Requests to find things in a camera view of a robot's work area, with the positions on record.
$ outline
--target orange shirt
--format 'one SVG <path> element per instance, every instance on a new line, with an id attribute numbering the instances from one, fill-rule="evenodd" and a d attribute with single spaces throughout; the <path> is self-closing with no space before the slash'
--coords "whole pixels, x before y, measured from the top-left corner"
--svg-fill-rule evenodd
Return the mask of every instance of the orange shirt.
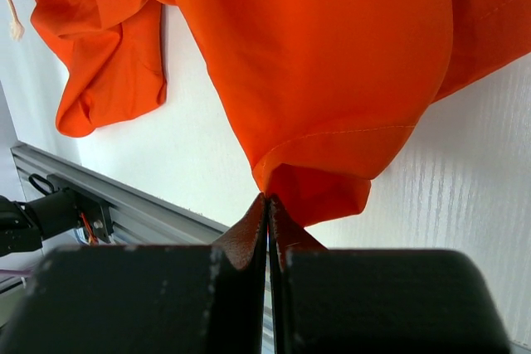
<path id="1" fill-rule="evenodd" d="M 531 0 L 37 0 L 70 72 L 62 133 L 164 102 L 161 3 L 181 8 L 259 188 L 301 225 L 361 212 L 431 102 L 531 51 Z"/>

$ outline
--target cable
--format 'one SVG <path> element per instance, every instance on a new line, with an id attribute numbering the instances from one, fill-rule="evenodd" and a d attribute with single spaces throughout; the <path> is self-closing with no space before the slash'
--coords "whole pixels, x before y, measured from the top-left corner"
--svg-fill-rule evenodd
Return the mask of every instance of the cable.
<path id="1" fill-rule="evenodd" d="M 53 184 L 51 184 L 51 182 L 46 180 L 44 177 L 39 176 L 38 174 L 35 174 L 35 173 L 30 174 L 30 177 L 28 177 L 27 180 L 30 182 L 30 184 L 32 184 L 33 188 L 35 188 L 37 191 L 39 191 L 44 196 L 53 194 L 56 191 L 56 188 L 53 186 Z M 44 184 L 45 186 L 48 187 L 49 190 L 48 191 L 45 190 L 37 182 L 40 182 L 40 183 Z"/>
<path id="2" fill-rule="evenodd" d="M 89 245 L 98 245 L 98 238 L 96 237 L 96 235 L 94 235 L 92 227 L 90 226 L 89 221 L 86 219 L 85 213 L 81 212 L 80 215 L 81 219 L 83 220 L 83 224 L 85 225 L 85 228 L 89 233 Z"/>

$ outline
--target red wire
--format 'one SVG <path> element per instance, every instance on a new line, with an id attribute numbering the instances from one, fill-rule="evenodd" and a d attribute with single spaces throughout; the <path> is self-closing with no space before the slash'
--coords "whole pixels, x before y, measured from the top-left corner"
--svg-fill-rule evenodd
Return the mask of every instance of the red wire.
<path id="1" fill-rule="evenodd" d="M 86 219 L 85 213 L 83 212 L 81 212 L 81 219 L 83 220 L 83 224 L 85 224 L 85 228 L 89 233 L 89 244 L 98 245 L 98 238 L 94 235 L 94 232 L 92 232 L 89 221 Z"/>

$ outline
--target orange cloth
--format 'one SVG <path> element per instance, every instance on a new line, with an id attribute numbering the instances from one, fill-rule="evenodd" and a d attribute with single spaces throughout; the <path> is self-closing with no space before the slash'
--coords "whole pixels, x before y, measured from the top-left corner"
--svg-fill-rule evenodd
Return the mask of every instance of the orange cloth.
<path id="1" fill-rule="evenodd" d="M 358 214 L 427 106 L 531 51 L 531 0 L 37 0 L 71 77 L 64 134 L 161 105 L 178 5 L 263 192 L 301 225 Z"/>

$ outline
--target orange garment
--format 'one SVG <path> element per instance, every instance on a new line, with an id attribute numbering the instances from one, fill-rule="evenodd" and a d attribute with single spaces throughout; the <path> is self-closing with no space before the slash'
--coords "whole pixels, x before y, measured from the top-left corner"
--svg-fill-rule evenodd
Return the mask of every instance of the orange garment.
<path id="1" fill-rule="evenodd" d="M 259 188 L 301 225 L 361 212 L 432 101 L 531 51 L 531 0 L 37 0 L 71 73 L 62 133 L 164 102 L 161 3 L 181 8 Z"/>

